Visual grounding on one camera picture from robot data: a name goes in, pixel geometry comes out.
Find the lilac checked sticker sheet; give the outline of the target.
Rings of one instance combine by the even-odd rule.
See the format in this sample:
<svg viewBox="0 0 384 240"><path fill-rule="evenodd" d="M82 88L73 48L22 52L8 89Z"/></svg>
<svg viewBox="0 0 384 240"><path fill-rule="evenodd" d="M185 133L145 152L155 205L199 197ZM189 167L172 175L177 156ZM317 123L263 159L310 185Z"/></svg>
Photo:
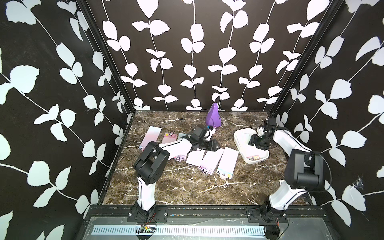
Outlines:
<svg viewBox="0 0 384 240"><path fill-rule="evenodd" d="M186 163L199 167L202 164L204 155L205 155L204 150L193 151L188 154Z"/></svg>

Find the white plastic storage box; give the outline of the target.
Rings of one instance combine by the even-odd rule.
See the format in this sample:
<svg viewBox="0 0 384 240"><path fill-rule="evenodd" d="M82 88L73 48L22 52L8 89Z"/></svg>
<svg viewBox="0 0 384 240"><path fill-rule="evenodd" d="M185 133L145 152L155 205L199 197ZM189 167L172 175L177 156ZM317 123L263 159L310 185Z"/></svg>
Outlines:
<svg viewBox="0 0 384 240"><path fill-rule="evenodd" d="M240 155L242 156L243 160L247 164L257 164L259 162L266 160L270 156L270 153L268 150L263 151L263 150L257 149L255 146L249 145L251 136L253 134L257 134L257 132L251 128L245 128L245 129L237 130L234 132L235 144L238 148ZM258 161L249 161L247 159L247 157L255 156L255 155L259 155L261 159Z"/></svg>

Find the purple sticker sheet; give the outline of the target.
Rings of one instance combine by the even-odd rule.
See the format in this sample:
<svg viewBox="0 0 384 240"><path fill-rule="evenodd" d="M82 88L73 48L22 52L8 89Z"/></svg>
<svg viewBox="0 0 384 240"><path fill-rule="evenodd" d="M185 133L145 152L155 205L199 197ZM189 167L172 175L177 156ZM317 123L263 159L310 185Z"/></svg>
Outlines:
<svg viewBox="0 0 384 240"><path fill-rule="evenodd" d="M177 143L169 145L167 151L170 153L170 159L181 161L186 159L191 148L192 144L187 140L186 134L180 134Z"/></svg>

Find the plain lilac sticker sheet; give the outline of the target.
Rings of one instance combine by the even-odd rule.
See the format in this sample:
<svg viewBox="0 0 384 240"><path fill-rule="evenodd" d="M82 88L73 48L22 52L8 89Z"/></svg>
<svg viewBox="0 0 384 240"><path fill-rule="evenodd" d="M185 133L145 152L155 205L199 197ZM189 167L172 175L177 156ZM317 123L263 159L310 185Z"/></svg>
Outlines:
<svg viewBox="0 0 384 240"><path fill-rule="evenodd" d="M224 152L224 149L218 149L215 152L207 151L207 153L205 154L199 166L199 169L204 174L212 175L223 155L223 152Z"/></svg>

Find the white rainbow sticker sheet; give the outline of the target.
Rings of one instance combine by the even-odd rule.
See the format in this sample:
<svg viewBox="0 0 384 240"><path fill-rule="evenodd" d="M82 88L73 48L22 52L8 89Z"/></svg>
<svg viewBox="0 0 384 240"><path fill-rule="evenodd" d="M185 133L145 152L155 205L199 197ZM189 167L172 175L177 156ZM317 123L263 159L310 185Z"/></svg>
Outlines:
<svg viewBox="0 0 384 240"><path fill-rule="evenodd" d="M239 152L226 147L220 159L217 174L222 179L232 179Z"/></svg>

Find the cream pink sticker sheet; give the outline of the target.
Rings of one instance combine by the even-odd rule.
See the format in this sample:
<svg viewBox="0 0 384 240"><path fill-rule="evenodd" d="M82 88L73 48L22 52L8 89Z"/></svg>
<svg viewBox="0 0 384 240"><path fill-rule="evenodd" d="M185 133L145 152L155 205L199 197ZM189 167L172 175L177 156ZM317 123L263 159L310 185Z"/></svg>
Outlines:
<svg viewBox="0 0 384 240"><path fill-rule="evenodd" d="M247 157L247 159L248 159L249 161L258 161L258 160L260 160L261 158L260 158L259 155L255 155L255 156L249 156L249 157Z"/></svg>

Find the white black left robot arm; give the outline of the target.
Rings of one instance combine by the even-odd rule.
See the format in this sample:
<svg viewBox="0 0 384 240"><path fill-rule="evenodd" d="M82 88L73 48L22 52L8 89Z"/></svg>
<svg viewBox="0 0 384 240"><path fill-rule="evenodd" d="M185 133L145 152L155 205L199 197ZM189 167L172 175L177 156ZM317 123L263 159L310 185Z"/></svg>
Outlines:
<svg viewBox="0 0 384 240"><path fill-rule="evenodd" d="M156 182L163 175L168 160L197 150L216 152L221 146L216 140L193 139L183 137L168 144L151 141L134 163L134 170L139 182L138 208L148 212L156 205Z"/></svg>

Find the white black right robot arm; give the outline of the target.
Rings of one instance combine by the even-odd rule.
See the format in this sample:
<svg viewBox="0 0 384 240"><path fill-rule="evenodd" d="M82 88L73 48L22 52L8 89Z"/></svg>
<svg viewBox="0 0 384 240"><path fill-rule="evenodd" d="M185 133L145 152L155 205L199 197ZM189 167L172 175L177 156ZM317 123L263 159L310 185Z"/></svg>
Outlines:
<svg viewBox="0 0 384 240"><path fill-rule="evenodd" d="M299 196L306 192L325 190L325 160L293 137L290 131L277 127L253 134L249 145L268 150L277 143L289 156L284 172L285 182L263 204L262 213L282 213Z"/></svg>

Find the purple plastic object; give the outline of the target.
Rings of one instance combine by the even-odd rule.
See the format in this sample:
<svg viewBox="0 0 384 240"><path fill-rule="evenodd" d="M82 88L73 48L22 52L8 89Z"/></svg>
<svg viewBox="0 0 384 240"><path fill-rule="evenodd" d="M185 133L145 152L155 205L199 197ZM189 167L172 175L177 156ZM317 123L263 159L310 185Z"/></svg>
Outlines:
<svg viewBox="0 0 384 240"><path fill-rule="evenodd" d="M219 114L219 106L217 103L213 103L211 105L211 108L206 116L206 125L212 126L214 128L221 127L222 122Z"/></svg>

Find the small electronics board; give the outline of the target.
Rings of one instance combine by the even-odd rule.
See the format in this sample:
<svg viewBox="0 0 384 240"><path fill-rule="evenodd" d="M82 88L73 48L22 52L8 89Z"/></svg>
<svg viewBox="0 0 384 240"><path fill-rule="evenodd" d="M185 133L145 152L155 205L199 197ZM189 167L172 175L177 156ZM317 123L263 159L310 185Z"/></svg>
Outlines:
<svg viewBox="0 0 384 240"><path fill-rule="evenodd" d="M156 230L156 226L151 226L151 225L141 225L138 226L137 228L137 234L153 234Z"/></svg>

